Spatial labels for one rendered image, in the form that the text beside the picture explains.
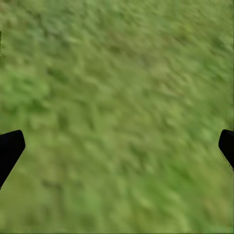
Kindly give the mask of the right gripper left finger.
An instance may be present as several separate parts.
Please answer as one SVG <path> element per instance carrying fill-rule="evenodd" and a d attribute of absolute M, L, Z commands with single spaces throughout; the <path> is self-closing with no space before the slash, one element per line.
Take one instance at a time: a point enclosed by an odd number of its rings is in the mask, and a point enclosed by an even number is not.
<path fill-rule="evenodd" d="M 0 135 L 0 188 L 24 149 L 25 140 L 22 130 Z"/>

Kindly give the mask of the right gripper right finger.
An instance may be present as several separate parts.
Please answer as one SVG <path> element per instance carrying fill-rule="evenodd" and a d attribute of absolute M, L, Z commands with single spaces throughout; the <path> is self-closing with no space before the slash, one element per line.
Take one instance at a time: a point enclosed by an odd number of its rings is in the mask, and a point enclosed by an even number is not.
<path fill-rule="evenodd" d="M 234 132 L 223 130 L 218 146 L 234 169 Z"/>

